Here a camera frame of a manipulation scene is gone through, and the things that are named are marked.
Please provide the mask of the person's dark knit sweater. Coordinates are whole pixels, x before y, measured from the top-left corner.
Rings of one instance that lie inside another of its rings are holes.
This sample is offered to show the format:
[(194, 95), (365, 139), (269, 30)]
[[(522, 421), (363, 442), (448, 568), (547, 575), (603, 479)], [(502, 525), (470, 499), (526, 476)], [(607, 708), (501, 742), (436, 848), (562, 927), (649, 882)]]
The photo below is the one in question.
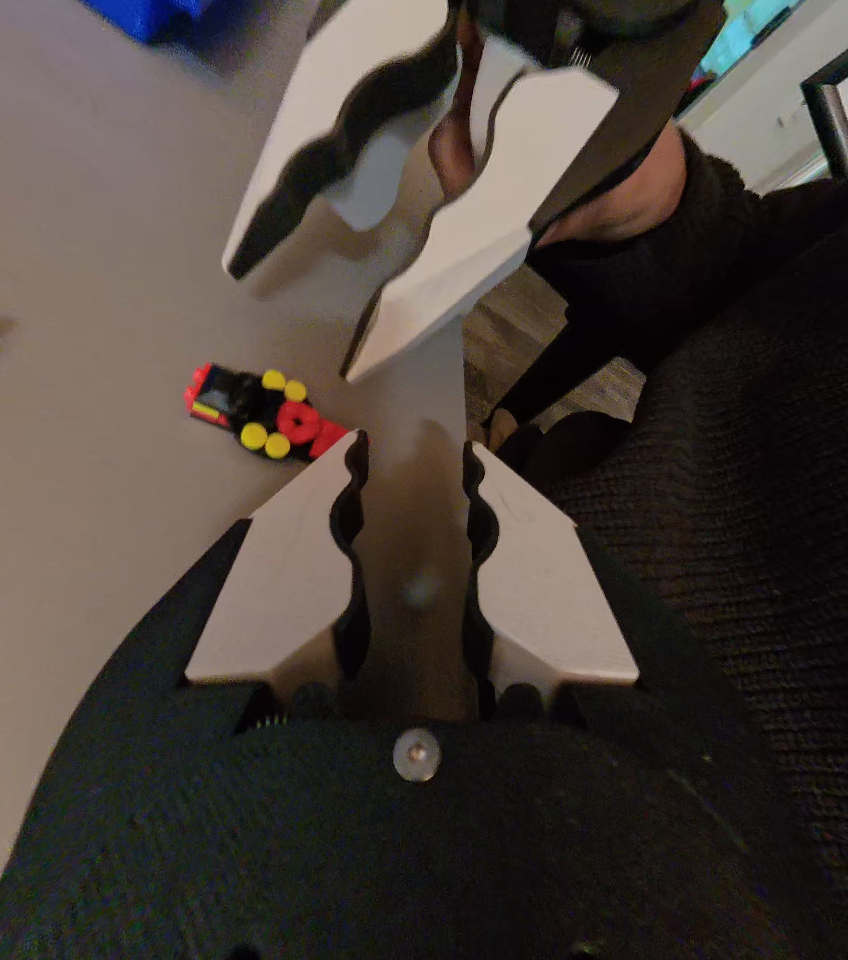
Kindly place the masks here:
[(768, 736), (848, 940), (848, 179), (759, 196), (718, 311), (548, 496), (687, 618)]

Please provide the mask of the person's right hand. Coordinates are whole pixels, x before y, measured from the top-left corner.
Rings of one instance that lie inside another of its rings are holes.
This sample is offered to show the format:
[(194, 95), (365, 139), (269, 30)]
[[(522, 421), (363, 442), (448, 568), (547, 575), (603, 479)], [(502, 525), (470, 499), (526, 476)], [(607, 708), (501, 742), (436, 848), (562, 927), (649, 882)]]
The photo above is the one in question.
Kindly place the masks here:
[(536, 246), (616, 244), (646, 234), (677, 210), (687, 177), (684, 139), (680, 126), (670, 120), (632, 175), (553, 222)]

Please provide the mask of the blue storage bin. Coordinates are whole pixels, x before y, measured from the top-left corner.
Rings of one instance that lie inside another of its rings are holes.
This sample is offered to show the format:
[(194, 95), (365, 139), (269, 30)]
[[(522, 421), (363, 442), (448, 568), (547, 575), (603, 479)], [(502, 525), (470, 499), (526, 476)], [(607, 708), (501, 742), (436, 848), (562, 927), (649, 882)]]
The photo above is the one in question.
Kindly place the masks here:
[(130, 39), (147, 43), (172, 19), (200, 20), (214, 1), (81, 1), (84, 7), (118, 28)]

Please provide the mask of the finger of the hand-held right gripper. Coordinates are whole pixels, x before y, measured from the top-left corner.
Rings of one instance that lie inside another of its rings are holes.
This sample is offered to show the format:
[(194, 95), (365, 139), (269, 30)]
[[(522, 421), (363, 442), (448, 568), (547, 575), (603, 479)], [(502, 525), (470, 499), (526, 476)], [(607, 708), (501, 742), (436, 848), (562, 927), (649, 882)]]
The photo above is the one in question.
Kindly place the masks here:
[(487, 123), (478, 171), (366, 307), (341, 371), (348, 383), (462, 319), (524, 263), (540, 230), (532, 220), (619, 95), (582, 65), (541, 67), (504, 38), (485, 39), (470, 103), (470, 132)]
[(322, 2), (222, 254), (242, 282), (324, 198), (356, 232), (392, 210), (406, 161), (454, 97), (457, 5)]

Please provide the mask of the partly built lego model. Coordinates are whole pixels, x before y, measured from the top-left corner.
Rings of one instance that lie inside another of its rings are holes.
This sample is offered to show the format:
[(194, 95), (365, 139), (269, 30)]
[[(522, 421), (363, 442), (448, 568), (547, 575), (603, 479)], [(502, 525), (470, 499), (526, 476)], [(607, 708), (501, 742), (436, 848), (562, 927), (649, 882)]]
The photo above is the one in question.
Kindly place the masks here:
[(275, 368), (256, 373), (207, 363), (193, 371), (182, 398), (192, 419), (268, 461), (309, 464), (353, 432), (320, 414), (301, 380)]

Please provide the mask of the person's right forearm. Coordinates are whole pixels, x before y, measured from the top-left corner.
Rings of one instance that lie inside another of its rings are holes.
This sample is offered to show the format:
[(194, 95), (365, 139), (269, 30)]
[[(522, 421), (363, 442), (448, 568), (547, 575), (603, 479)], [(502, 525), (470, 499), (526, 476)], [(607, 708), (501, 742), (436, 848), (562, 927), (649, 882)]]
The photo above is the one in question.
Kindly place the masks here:
[(687, 184), (666, 222), (621, 243), (533, 249), (529, 265), (566, 301), (567, 324), (493, 411), (528, 422), (615, 357), (647, 374), (718, 311), (766, 215), (731, 164), (681, 134)]

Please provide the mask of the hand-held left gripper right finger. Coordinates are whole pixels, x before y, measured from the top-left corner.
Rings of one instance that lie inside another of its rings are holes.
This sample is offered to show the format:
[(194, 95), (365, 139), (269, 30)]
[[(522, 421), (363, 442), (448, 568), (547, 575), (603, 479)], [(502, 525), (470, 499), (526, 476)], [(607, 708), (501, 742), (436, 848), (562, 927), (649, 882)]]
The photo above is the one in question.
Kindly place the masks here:
[(639, 668), (576, 524), (483, 444), (463, 451), (471, 546), (462, 641), (483, 707), (524, 685), (631, 688)]

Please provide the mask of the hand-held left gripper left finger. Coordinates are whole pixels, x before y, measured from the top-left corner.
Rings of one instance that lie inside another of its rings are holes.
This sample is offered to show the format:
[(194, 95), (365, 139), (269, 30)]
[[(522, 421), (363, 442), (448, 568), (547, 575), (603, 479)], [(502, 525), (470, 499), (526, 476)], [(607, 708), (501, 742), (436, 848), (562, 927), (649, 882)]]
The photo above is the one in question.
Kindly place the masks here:
[(367, 433), (346, 433), (251, 515), (186, 669), (196, 685), (299, 689), (354, 678), (370, 642), (355, 539), (364, 515)]

